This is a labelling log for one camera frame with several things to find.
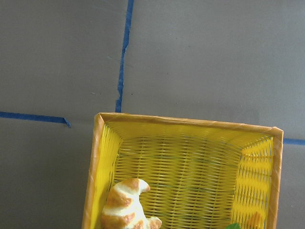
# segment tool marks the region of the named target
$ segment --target blue tape strip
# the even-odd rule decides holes
[[[36,115],[36,114],[20,114],[20,113],[10,113],[10,112],[2,112],[2,111],[0,111],[0,117],[32,120],[32,121],[40,121],[40,122],[50,122],[50,123],[63,123],[66,124],[69,128],[71,127],[71,124],[68,122],[68,120],[63,117],[44,116],[44,115]]]
[[[128,0],[127,12],[126,12],[126,22],[125,22],[125,31],[124,31],[124,39],[123,39],[123,48],[122,48],[122,57],[120,64],[120,74],[119,74],[119,82],[118,82],[118,91],[119,98],[116,101],[115,111],[122,111],[122,97],[123,97],[123,87],[124,87],[124,62],[125,62],[125,54],[126,49],[129,44],[129,32],[132,24],[132,10],[133,10],[133,0]]]
[[[305,140],[301,140],[301,139],[284,138],[283,143],[289,145],[305,146]]]

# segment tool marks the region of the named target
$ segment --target blue tape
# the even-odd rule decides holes
[[[2,111],[0,111],[0,117],[32,120],[32,121],[40,121],[40,122],[50,122],[50,123],[63,123],[66,124],[69,128],[71,127],[71,124],[68,122],[68,120],[63,117],[44,116],[44,115],[36,115],[36,114],[20,114],[20,113],[10,113],[10,112],[2,112]]]
[[[289,145],[305,146],[305,140],[302,139],[284,138],[283,143]]]
[[[128,0],[123,47],[122,47],[122,57],[121,57],[120,73],[119,73],[119,82],[118,82],[119,98],[117,99],[115,106],[115,111],[119,113],[122,111],[122,97],[123,97],[123,87],[124,87],[124,62],[125,62],[126,50],[129,44],[129,32],[132,24],[132,10],[133,10],[133,0]]]

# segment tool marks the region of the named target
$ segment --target bread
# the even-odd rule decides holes
[[[139,195],[149,191],[149,185],[141,179],[131,178],[113,186],[102,210],[104,229],[159,229],[157,217],[147,219]]]

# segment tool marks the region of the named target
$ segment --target food item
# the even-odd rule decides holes
[[[149,191],[141,179],[130,178],[113,186],[102,210],[104,229],[159,229],[162,222],[157,217],[146,218],[139,195]]]

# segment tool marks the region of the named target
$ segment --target green object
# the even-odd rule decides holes
[[[238,223],[230,224],[225,229],[240,229],[240,226]]]

